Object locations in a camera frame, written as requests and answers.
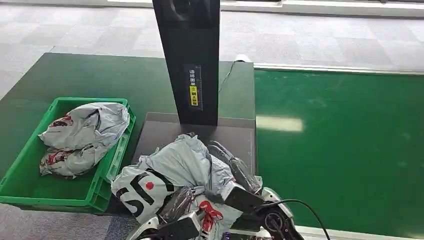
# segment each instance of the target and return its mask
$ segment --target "plastic crate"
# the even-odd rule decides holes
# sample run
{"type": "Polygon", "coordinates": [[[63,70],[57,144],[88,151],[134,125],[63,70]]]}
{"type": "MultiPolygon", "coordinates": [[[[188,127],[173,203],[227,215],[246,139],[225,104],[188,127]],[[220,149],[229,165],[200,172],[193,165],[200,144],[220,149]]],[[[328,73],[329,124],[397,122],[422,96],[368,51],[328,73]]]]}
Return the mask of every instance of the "plastic crate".
{"type": "Polygon", "coordinates": [[[124,98],[58,97],[44,114],[23,149],[0,182],[0,203],[23,210],[103,213],[111,198],[111,181],[117,175],[136,117],[124,98]],[[56,119],[89,103],[113,102],[128,108],[130,122],[118,143],[96,167],[75,179],[40,175],[39,164],[47,146],[38,137],[56,119]]]}

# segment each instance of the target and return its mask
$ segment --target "black panel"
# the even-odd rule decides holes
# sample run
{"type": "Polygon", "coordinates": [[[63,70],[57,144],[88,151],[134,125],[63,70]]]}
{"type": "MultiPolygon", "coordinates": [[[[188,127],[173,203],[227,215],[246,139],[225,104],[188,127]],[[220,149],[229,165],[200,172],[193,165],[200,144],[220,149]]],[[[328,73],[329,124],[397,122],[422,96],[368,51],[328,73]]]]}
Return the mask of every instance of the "black panel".
{"type": "Polygon", "coordinates": [[[153,0],[153,6],[179,121],[216,126],[220,1],[153,0]]]}

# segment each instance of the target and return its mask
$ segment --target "plastic mailer bag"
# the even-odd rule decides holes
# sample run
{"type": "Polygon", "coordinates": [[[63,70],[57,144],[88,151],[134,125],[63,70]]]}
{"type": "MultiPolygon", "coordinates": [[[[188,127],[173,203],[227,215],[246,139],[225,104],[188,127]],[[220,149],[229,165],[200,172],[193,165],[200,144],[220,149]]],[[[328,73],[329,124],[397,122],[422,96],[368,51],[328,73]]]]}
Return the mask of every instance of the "plastic mailer bag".
{"type": "Polygon", "coordinates": [[[115,102],[79,106],[51,123],[39,138],[50,148],[41,159],[42,175],[70,178],[93,168],[130,124],[127,108],[115,102]]]}
{"type": "MultiPolygon", "coordinates": [[[[182,187],[193,189],[202,187],[204,191],[219,196],[230,181],[234,182],[235,179],[227,164],[210,155],[197,136],[182,134],[152,155],[141,156],[138,164],[124,167],[122,173],[112,182],[111,190],[137,221],[143,224],[158,213],[164,205],[165,198],[178,199],[169,196],[176,191],[177,195],[181,193],[179,190],[182,187]]],[[[179,199],[180,203],[186,206],[186,197],[179,199]]],[[[185,208],[185,213],[199,208],[205,209],[206,217],[203,223],[206,229],[202,231],[207,233],[207,239],[210,240],[221,239],[221,235],[242,214],[230,206],[211,202],[203,193],[191,201],[185,208]]],[[[172,214],[159,216],[161,215],[168,220],[174,219],[172,214]]]]}

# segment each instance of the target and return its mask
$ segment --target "black cable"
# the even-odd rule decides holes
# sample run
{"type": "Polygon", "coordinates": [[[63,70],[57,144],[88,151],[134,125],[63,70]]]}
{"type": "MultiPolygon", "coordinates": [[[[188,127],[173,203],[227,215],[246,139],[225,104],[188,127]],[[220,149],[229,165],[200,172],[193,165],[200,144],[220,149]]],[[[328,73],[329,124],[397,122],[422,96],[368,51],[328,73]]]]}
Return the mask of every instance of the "black cable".
{"type": "Polygon", "coordinates": [[[305,207],[307,207],[313,213],[313,215],[315,215],[315,218],[316,218],[316,220],[318,220],[319,225],[321,225],[321,228],[324,231],[325,236],[327,237],[327,240],[331,240],[329,234],[327,233],[327,229],[324,227],[324,224],[321,221],[321,219],[318,217],[318,214],[312,209],[311,206],[309,206],[308,204],[306,204],[305,202],[303,202],[301,200],[297,200],[297,199],[284,199],[284,200],[281,200],[281,201],[276,201],[276,202],[272,202],[272,203],[262,204],[258,208],[259,209],[269,208],[269,207],[274,207],[274,206],[277,206],[278,204],[283,204],[283,203],[300,203],[300,204],[304,205],[305,207]]]}
{"type": "Polygon", "coordinates": [[[234,64],[235,64],[236,62],[239,62],[239,60],[234,60],[234,61],[232,62],[232,64],[231,64],[231,68],[229,69],[229,72],[226,74],[226,76],[225,76],[225,78],[224,78],[224,81],[222,81],[221,86],[219,87],[218,93],[220,93],[220,92],[221,92],[221,90],[223,89],[224,83],[226,82],[226,80],[227,80],[227,79],[228,79],[228,77],[230,76],[231,71],[233,70],[234,64]]]}
{"type": "Polygon", "coordinates": [[[144,235],[144,236],[140,236],[137,239],[142,240],[142,239],[148,239],[148,238],[151,238],[151,239],[159,238],[159,235],[158,234],[147,234],[147,235],[144,235]]]}

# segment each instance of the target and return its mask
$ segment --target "floor tile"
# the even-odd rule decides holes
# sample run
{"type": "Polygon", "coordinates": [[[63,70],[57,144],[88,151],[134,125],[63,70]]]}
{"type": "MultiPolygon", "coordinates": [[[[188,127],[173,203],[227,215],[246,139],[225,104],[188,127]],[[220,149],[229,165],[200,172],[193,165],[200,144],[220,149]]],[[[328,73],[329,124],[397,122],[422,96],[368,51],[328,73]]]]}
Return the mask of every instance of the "floor tile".
{"type": "Polygon", "coordinates": [[[14,21],[25,9],[24,6],[0,5],[0,23],[14,21]]]}
{"type": "Polygon", "coordinates": [[[424,71],[424,43],[379,41],[391,61],[402,69],[424,71]]]}
{"type": "Polygon", "coordinates": [[[38,26],[21,42],[30,45],[56,45],[58,41],[65,36],[71,27],[68,25],[49,25],[38,26]]]}
{"type": "Polygon", "coordinates": [[[93,48],[99,50],[132,49],[142,32],[143,29],[137,27],[107,27],[93,48]]]}
{"type": "Polygon", "coordinates": [[[152,9],[146,8],[122,8],[112,21],[110,26],[123,28],[143,28],[155,17],[152,9]]]}
{"type": "Polygon", "coordinates": [[[26,73],[52,47],[26,44],[14,45],[7,54],[0,56],[0,70],[26,73]]]}
{"type": "Polygon", "coordinates": [[[75,25],[81,20],[81,17],[88,8],[80,7],[58,7],[42,23],[56,25],[75,25]]]}
{"type": "Polygon", "coordinates": [[[135,50],[163,51],[159,30],[144,30],[134,43],[135,50]]]}
{"type": "Polygon", "coordinates": [[[18,44],[32,31],[37,29],[37,23],[8,22],[0,25],[0,43],[18,44]]]}
{"type": "Polygon", "coordinates": [[[29,6],[23,10],[14,21],[18,23],[42,23],[55,13],[57,7],[29,6]]]}
{"type": "Polygon", "coordinates": [[[255,19],[251,12],[221,12],[221,32],[254,33],[255,19]]]}
{"type": "Polygon", "coordinates": [[[364,18],[333,17],[327,19],[336,38],[376,39],[364,18]]]}
{"type": "Polygon", "coordinates": [[[97,43],[105,27],[73,26],[57,43],[58,46],[91,48],[97,43]]]}
{"type": "Polygon", "coordinates": [[[104,240],[111,218],[82,213],[41,212],[24,240],[68,240],[70,236],[104,240]]]}
{"type": "Polygon", "coordinates": [[[423,19],[408,19],[403,23],[409,28],[414,36],[424,42],[424,20],[423,19]]]}
{"type": "Polygon", "coordinates": [[[244,32],[221,32],[219,36],[219,54],[222,56],[232,56],[232,59],[238,54],[255,56],[255,34],[244,32]]]}
{"type": "Polygon", "coordinates": [[[296,36],[334,37],[331,17],[293,16],[287,21],[296,36]]]}
{"type": "Polygon", "coordinates": [[[382,41],[416,41],[417,38],[401,20],[367,19],[367,25],[377,39],[382,41]]]}
{"type": "Polygon", "coordinates": [[[375,39],[337,38],[337,42],[350,66],[392,65],[383,47],[375,39]]]}
{"type": "Polygon", "coordinates": [[[79,18],[78,25],[109,26],[118,15],[118,9],[112,7],[91,7],[79,18]]]}
{"type": "Polygon", "coordinates": [[[300,58],[308,61],[343,62],[345,58],[334,37],[296,37],[300,58]]]}
{"type": "Polygon", "coordinates": [[[299,64],[301,57],[296,37],[280,34],[261,34],[255,37],[256,63],[299,64]]]}

